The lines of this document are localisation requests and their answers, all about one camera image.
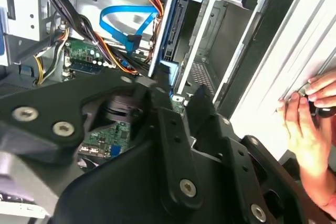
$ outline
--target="cable connector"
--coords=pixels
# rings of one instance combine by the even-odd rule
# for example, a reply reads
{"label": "cable connector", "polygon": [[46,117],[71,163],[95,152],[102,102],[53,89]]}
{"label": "cable connector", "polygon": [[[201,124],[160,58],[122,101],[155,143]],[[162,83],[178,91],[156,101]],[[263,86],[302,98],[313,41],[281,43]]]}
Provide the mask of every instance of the cable connector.
{"label": "cable connector", "polygon": [[61,29],[61,30],[66,30],[66,29],[68,29],[69,28],[69,24],[68,23],[66,23],[64,20],[61,20],[61,24],[59,25],[59,29]]}

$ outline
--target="green circuit board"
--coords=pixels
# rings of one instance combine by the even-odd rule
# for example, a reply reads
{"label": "green circuit board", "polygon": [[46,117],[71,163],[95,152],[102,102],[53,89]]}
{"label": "green circuit board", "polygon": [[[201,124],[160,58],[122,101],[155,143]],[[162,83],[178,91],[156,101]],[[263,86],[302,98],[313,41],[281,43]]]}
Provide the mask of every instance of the green circuit board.
{"label": "green circuit board", "polygon": [[[68,58],[71,62],[69,69],[75,72],[99,73],[98,64],[93,61],[103,62],[99,50],[82,40],[70,39],[66,42]],[[63,81],[76,79],[77,74],[64,77]],[[184,112],[183,101],[172,100],[173,110],[182,114]],[[91,133],[82,143],[80,154],[110,159],[126,151],[130,140],[130,124],[117,122],[112,127]]]}
{"label": "green circuit board", "polygon": [[69,50],[71,59],[86,61],[89,63],[92,63],[93,60],[103,61],[103,57],[97,47],[81,40],[70,39],[66,42],[66,47]]}
{"label": "green circuit board", "polygon": [[129,135],[129,123],[117,122],[111,128],[91,133],[83,141],[79,153],[103,158],[115,157],[128,149]]}

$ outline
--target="human hand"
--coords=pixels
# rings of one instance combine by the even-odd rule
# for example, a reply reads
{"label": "human hand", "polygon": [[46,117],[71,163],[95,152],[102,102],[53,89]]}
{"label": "human hand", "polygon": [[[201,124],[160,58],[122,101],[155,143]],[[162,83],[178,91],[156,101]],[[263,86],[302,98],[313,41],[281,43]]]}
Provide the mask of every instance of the human hand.
{"label": "human hand", "polygon": [[306,89],[306,94],[316,107],[336,106],[336,71],[311,78],[309,83],[311,85]]}
{"label": "human hand", "polygon": [[279,101],[278,115],[288,134],[289,150],[295,153],[300,167],[311,176],[323,174],[331,149],[331,120],[321,119],[320,128],[315,128],[308,100],[298,93],[291,96],[288,106]]}

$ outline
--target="white surface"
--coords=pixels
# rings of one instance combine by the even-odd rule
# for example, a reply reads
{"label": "white surface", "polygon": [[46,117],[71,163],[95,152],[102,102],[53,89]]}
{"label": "white surface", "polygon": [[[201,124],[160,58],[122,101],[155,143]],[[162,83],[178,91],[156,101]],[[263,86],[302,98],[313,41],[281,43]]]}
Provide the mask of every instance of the white surface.
{"label": "white surface", "polygon": [[47,212],[37,205],[0,201],[0,214],[44,219]]}
{"label": "white surface", "polygon": [[[279,159],[287,149],[274,112],[335,54],[335,0],[295,0],[231,122],[238,136],[254,135]],[[336,66],[332,60],[328,68]]]}

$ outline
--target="yellow wire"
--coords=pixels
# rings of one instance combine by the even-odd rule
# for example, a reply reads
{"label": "yellow wire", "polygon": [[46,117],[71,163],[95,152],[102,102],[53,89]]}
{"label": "yellow wire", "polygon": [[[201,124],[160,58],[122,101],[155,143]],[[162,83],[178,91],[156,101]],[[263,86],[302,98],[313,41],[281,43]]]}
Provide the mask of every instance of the yellow wire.
{"label": "yellow wire", "polygon": [[36,60],[37,63],[37,68],[38,68],[38,80],[37,80],[37,84],[40,84],[42,77],[43,77],[43,68],[41,65],[41,62],[39,61],[39,59],[34,56],[34,59]]}

